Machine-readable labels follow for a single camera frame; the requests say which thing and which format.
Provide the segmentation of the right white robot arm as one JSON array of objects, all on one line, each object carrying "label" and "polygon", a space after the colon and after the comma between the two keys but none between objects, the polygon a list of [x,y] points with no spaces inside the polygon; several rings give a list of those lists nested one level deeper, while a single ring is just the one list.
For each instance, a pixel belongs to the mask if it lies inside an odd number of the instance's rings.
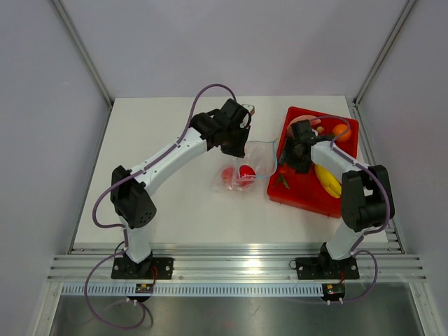
[{"label": "right white robot arm", "polygon": [[319,165],[341,184],[342,223],[333,237],[322,244],[316,257],[298,257],[295,270],[300,280],[359,279],[355,257],[368,235],[381,232],[395,213],[387,169],[369,166],[344,152],[338,136],[319,135],[310,120],[294,122],[282,153],[297,173]]}]

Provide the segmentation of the watermelon slice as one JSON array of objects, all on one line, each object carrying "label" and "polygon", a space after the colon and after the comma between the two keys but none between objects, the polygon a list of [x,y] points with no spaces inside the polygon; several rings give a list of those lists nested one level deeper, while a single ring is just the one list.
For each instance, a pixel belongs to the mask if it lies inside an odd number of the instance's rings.
[{"label": "watermelon slice", "polygon": [[321,123],[321,119],[318,118],[318,117],[316,117],[316,116],[314,116],[314,115],[300,115],[300,116],[298,116],[298,117],[292,119],[292,120],[289,122],[289,124],[288,124],[288,126],[287,126],[287,128],[286,128],[286,134],[287,134],[287,136],[288,136],[288,137],[291,137],[291,136],[292,136],[292,129],[291,129],[291,127],[292,127],[293,124],[295,124],[295,123],[297,123],[297,122],[300,122],[300,121],[304,121],[304,120],[309,120],[311,126],[316,126],[316,125],[318,125],[318,124]]}]

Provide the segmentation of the orange fruit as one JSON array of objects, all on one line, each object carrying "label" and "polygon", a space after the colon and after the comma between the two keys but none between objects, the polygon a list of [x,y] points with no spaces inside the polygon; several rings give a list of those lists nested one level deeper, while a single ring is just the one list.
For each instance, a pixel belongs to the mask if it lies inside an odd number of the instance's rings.
[{"label": "orange fruit", "polygon": [[351,138],[351,128],[345,124],[338,124],[333,127],[332,135],[337,143],[345,143]]}]

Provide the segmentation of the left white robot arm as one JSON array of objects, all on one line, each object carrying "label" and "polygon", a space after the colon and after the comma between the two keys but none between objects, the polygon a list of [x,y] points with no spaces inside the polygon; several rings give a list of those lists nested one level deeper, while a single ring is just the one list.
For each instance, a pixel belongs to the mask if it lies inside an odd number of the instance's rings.
[{"label": "left white robot arm", "polygon": [[119,166],[113,170],[111,202],[125,233],[124,253],[113,266],[114,279],[156,276],[147,237],[157,213],[151,197],[171,175],[212,148],[243,158],[254,113],[254,106],[228,99],[221,108],[191,115],[181,135],[147,161],[131,169]]}]

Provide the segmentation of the right black mount plate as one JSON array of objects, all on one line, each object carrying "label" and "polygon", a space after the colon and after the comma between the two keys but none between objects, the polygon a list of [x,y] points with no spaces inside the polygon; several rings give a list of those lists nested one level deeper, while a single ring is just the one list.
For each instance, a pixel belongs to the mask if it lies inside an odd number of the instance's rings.
[{"label": "right black mount plate", "polygon": [[357,280],[360,279],[355,258],[320,261],[318,257],[294,259],[299,280]]}]

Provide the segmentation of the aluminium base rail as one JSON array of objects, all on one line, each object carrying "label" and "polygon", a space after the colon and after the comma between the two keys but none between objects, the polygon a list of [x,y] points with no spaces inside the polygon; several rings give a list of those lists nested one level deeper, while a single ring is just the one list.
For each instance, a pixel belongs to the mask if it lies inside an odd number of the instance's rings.
[{"label": "aluminium base rail", "polygon": [[[373,278],[374,263],[378,264],[378,280],[390,282],[426,282],[427,276],[419,256],[402,251],[398,244],[364,243],[362,249],[373,256],[357,257],[361,281]],[[111,244],[78,244],[65,255],[56,255],[48,272],[51,282],[84,280],[97,263],[93,281],[111,278],[114,251]],[[174,283],[288,283],[298,280],[292,270],[296,257],[312,257],[319,252],[315,244],[155,244],[154,256],[174,260]]]}]

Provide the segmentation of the yellow banana bunch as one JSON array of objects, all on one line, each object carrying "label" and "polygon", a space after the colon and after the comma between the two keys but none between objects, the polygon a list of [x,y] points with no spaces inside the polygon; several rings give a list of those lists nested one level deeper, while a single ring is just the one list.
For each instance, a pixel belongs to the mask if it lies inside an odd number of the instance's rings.
[{"label": "yellow banana bunch", "polygon": [[340,182],[321,165],[314,165],[315,175],[323,189],[333,198],[339,199],[342,194]]}]

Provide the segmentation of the right aluminium frame post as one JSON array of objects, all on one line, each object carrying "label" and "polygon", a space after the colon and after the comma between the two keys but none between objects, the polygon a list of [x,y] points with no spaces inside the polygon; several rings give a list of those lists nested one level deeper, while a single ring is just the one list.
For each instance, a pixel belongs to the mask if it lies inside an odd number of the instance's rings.
[{"label": "right aluminium frame post", "polygon": [[381,45],[381,48],[379,49],[379,52],[375,57],[374,62],[370,67],[370,70],[368,71],[359,90],[357,91],[355,97],[353,98],[353,105],[356,108],[358,108],[361,105],[361,102],[363,101],[370,87],[375,81],[377,74],[381,70],[383,64],[385,63],[387,57],[389,56],[393,46],[396,44],[398,37],[400,36],[402,30],[404,29],[407,21],[409,20],[411,14],[413,13],[418,3],[419,3],[418,0],[405,1],[385,41]]}]

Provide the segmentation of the red plastic bin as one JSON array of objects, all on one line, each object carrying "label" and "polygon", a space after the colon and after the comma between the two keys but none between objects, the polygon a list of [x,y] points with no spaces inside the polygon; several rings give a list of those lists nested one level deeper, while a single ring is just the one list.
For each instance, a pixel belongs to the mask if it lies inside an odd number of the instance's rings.
[{"label": "red plastic bin", "polygon": [[[336,118],[327,119],[327,115],[325,113],[294,106],[290,107],[286,113],[279,145],[276,151],[276,157],[278,159],[287,138],[286,128],[289,122],[292,119],[302,115],[312,115],[320,118],[321,123],[319,125],[325,128],[325,135],[330,134],[334,126],[342,123]],[[289,190],[285,189],[282,185],[278,185],[275,188],[273,187],[278,176],[277,169],[280,168],[280,166],[287,166],[288,173],[286,179],[290,186]],[[313,167],[307,174],[297,174],[295,170],[290,168],[287,164],[279,165],[278,161],[277,169],[276,172],[270,177],[267,186],[267,195],[270,200],[332,218],[341,217],[341,199],[331,197],[323,189],[315,175]]]}]

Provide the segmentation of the clear zip top bag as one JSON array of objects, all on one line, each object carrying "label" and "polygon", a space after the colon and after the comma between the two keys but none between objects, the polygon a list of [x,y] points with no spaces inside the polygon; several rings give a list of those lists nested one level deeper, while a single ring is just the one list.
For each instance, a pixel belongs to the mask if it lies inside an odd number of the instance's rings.
[{"label": "clear zip top bag", "polygon": [[[211,189],[217,192],[246,192],[257,185],[260,185],[262,182],[269,180],[278,167],[276,154],[277,143],[278,139],[273,139],[271,141],[247,141],[245,145],[245,156],[243,158],[229,157],[224,159],[224,161],[218,165],[216,173],[211,180]],[[245,188],[237,185],[237,177],[241,165],[251,166],[256,174],[255,181]],[[229,185],[224,184],[221,179],[221,172],[226,167],[235,168],[233,183]]]}]

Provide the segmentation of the black mount plate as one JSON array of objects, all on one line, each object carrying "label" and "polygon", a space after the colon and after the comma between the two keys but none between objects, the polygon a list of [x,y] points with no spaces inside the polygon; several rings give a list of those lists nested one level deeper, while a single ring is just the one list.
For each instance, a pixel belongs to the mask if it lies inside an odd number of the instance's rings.
[{"label": "black mount plate", "polygon": [[137,264],[125,256],[114,259],[111,278],[119,280],[170,280],[173,269],[173,258],[153,257]]},{"label": "black mount plate", "polygon": [[299,280],[357,280],[360,279],[355,258],[320,261],[318,257],[294,259]]}]

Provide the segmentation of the wrinkled red apple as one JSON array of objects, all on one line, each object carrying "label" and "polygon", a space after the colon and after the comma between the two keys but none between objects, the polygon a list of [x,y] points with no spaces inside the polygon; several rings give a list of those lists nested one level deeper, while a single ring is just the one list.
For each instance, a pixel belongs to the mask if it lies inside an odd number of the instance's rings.
[{"label": "wrinkled red apple", "polygon": [[224,184],[232,184],[233,179],[235,177],[235,168],[234,167],[226,167],[222,170],[220,177]]}]

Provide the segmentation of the left black mount plate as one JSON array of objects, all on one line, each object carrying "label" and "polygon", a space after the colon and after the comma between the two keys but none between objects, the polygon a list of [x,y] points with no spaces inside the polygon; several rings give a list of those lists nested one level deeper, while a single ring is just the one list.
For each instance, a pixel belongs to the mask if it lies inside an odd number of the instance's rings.
[{"label": "left black mount plate", "polygon": [[173,258],[153,257],[137,264],[125,256],[114,259],[111,278],[119,280],[170,280],[173,269]]}]

